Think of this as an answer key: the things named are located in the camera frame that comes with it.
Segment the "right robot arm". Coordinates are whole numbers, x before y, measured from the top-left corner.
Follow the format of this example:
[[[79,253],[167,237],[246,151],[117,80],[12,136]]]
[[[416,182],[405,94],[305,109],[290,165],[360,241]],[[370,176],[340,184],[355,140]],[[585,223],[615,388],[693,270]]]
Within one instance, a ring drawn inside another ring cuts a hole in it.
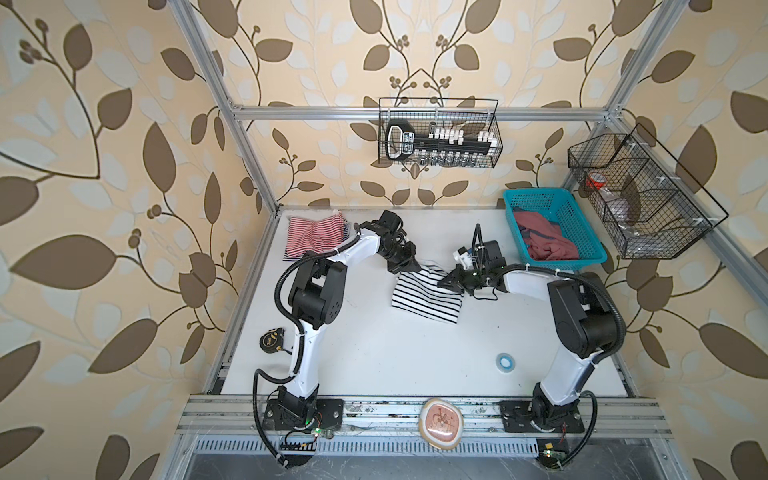
[[[563,470],[579,455],[591,439],[598,417],[596,394],[585,385],[597,365],[618,353],[627,330],[622,315],[596,276],[569,273],[527,264],[507,264],[498,243],[486,242],[482,228],[475,226],[471,246],[455,252],[456,266],[440,287],[455,293],[475,296],[489,288],[493,298],[500,292],[542,296],[549,302],[560,346],[543,380],[535,384],[527,406],[500,404],[508,427],[531,427],[542,433],[563,429],[580,418],[579,404],[590,400],[591,416],[586,431],[576,446],[563,450],[545,446],[537,458],[547,470]]]

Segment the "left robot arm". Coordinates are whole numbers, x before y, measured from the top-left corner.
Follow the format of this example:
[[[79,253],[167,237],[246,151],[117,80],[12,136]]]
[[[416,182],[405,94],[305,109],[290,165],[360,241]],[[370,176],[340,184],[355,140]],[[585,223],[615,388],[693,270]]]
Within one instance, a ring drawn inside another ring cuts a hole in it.
[[[259,384],[267,382],[277,395],[273,413],[276,426],[293,433],[323,430],[319,395],[319,353],[327,327],[341,312],[348,268],[372,256],[386,260],[392,274],[418,272],[416,246],[407,238],[401,217],[391,210],[379,218],[353,227],[354,234],[340,245],[315,252],[308,250],[278,278],[273,300],[278,312],[294,326],[289,373],[274,377],[258,368],[252,381],[251,404],[254,425],[269,454],[283,468],[299,465],[275,445],[264,428],[259,409]]]

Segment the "black white striped tank top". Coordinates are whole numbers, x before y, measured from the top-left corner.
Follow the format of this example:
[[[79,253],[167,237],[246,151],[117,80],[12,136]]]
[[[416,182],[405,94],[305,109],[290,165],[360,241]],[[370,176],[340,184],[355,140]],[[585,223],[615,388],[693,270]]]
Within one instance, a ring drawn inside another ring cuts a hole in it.
[[[432,261],[422,262],[419,271],[399,273],[391,306],[424,319],[456,325],[463,295],[438,285],[447,275]]]

